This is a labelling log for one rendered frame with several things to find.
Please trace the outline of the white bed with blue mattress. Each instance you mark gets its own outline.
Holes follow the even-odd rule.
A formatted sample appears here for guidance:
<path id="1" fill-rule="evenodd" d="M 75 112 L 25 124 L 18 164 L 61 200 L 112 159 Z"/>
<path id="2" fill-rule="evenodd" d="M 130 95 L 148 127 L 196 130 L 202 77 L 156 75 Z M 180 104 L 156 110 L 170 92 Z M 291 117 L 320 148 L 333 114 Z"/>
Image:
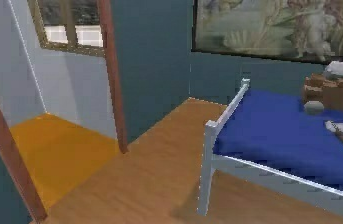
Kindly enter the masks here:
<path id="1" fill-rule="evenodd" d="M 205 124 L 197 212 L 208 211 L 220 170 L 343 216 L 343 144 L 325 128 L 343 112 L 308 115 L 298 97 L 241 88 Z"/>

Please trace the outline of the gold framed window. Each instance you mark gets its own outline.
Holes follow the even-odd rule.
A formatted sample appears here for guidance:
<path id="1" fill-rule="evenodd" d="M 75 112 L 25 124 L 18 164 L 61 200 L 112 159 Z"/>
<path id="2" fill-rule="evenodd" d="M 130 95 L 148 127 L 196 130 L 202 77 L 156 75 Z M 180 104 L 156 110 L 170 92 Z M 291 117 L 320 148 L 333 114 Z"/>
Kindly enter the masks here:
<path id="1" fill-rule="evenodd" d="M 27 0 L 43 49 L 102 57 L 98 0 Z"/>

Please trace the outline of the large framed painting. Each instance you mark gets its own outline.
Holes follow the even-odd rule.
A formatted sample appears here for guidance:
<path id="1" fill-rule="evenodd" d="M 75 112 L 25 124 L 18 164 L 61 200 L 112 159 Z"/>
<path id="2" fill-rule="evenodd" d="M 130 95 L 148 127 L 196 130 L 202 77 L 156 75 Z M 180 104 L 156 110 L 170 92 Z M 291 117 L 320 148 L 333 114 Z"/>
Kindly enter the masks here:
<path id="1" fill-rule="evenodd" d="M 194 0 L 192 50 L 313 64 L 343 61 L 343 0 Z"/>

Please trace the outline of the small grey ball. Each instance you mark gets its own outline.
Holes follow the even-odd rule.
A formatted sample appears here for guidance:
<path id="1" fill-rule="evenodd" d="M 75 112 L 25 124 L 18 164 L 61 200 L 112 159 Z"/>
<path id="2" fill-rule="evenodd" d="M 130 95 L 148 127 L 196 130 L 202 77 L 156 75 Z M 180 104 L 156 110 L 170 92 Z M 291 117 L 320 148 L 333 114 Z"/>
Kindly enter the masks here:
<path id="1" fill-rule="evenodd" d="M 308 115 L 318 115 L 324 111 L 324 105 L 320 101 L 308 101 L 304 104 L 304 111 Z"/>

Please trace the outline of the brown cardboard box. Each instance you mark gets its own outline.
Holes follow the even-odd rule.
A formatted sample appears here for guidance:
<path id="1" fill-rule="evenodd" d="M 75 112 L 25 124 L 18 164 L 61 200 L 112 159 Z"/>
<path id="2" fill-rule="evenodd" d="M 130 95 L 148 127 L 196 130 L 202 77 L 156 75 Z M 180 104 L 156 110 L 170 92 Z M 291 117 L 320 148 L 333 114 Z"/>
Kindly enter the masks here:
<path id="1" fill-rule="evenodd" d="M 319 101 L 326 109 L 343 111 L 343 78 L 326 79 L 321 74 L 305 78 L 302 102 Z"/>

